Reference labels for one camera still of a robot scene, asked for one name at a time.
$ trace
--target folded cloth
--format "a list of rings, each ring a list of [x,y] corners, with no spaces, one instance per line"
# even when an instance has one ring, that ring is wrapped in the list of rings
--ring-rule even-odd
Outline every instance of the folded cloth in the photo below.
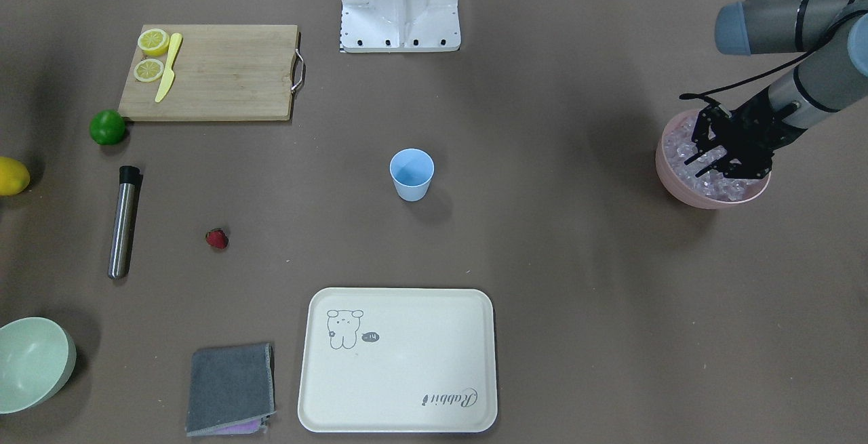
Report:
[[[274,413],[269,343],[193,353],[186,435],[252,434]]]

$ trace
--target ice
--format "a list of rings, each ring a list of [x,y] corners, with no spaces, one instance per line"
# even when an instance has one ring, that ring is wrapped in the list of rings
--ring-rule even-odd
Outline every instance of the ice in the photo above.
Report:
[[[696,145],[691,141],[694,133],[695,119],[686,120],[663,138],[663,152],[667,163],[672,167],[675,175],[688,185],[691,190],[714,200],[723,202],[738,202],[747,196],[748,188],[763,180],[729,179],[715,169],[709,170],[700,178],[696,173],[708,164],[725,156],[723,146],[713,148],[703,154],[691,164],[685,164],[688,157],[697,153]]]

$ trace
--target yellow lemon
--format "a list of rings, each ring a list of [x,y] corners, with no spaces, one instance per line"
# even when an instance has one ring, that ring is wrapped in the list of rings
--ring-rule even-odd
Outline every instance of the yellow lemon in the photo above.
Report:
[[[159,59],[143,59],[133,70],[133,76],[143,83],[152,82],[162,76],[163,64]]]
[[[0,156],[0,197],[17,195],[31,184],[31,173],[24,164]]]
[[[162,29],[148,29],[139,36],[139,49],[149,56],[162,56],[168,51],[168,34]]]

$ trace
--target mint green bowl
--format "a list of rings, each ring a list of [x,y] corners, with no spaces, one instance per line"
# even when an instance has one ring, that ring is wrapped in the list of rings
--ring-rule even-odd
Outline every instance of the mint green bowl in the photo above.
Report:
[[[46,401],[75,367],[75,343],[49,319],[28,317],[0,329],[0,413]]]

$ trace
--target strawberry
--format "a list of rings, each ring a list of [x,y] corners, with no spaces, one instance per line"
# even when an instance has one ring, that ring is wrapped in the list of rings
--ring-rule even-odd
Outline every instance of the strawberry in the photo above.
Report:
[[[205,242],[216,249],[226,249],[229,246],[229,238],[226,237],[226,232],[222,228],[212,228],[205,234]]]

